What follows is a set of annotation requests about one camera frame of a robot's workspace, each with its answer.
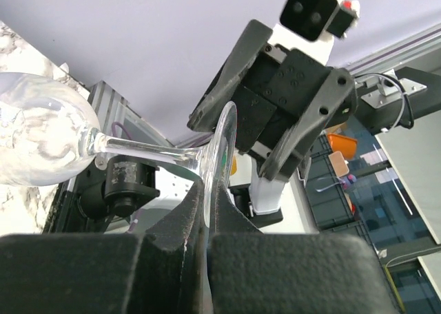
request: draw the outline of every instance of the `metal bracket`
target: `metal bracket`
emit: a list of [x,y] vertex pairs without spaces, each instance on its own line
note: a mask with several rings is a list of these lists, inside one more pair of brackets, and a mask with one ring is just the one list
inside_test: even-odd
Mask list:
[[[426,85],[409,80],[407,78],[401,78],[399,82],[402,84],[406,90],[406,94],[409,96],[427,89]],[[382,82],[378,84],[378,86],[382,86],[382,89],[374,90],[373,92],[365,94],[361,97],[364,102],[372,106],[374,109],[380,109],[381,107],[401,99],[401,93],[398,91],[398,89],[388,86],[387,82]]]

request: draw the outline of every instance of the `marble countertop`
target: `marble countertop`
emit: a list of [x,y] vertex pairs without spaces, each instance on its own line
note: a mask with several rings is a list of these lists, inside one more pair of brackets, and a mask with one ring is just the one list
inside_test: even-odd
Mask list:
[[[0,21],[0,72],[47,76],[75,89],[89,92],[37,49]],[[0,185],[0,236],[9,233],[41,233],[58,185],[11,187]]]

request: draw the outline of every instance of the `glass window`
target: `glass window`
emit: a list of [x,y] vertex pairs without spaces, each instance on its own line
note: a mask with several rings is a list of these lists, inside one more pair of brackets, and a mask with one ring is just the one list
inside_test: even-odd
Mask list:
[[[349,119],[343,135],[358,140],[357,155],[348,162],[350,171],[387,159],[376,138],[356,119]],[[393,168],[360,178],[351,187],[349,196],[377,249],[430,236]]]
[[408,269],[400,270],[399,267],[394,267],[398,270],[392,271],[391,276],[406,308],[406,313],[441,313],[440,299],[419,263]]

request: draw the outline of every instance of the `yellow object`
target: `yellow object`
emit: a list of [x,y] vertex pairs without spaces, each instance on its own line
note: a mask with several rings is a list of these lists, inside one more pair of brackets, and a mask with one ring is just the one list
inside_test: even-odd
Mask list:
[[229,174],[234,175],[236,172],[237,172],[237,162],[236,162],[236,157],[233,156],[232,171]]
[[356,155],[356,139],[338,134],[328,134],[327,136],[333,152],[340,151],[343,157],[348,160],[352,159]]

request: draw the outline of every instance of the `orange container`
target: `orange container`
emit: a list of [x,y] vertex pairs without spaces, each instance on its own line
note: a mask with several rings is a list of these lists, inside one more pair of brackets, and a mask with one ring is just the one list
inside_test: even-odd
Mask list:
[[327,137],[333,152],[340,151],[345,159],[352,159],[356,155],[356,139],[338,134],[327,134]]

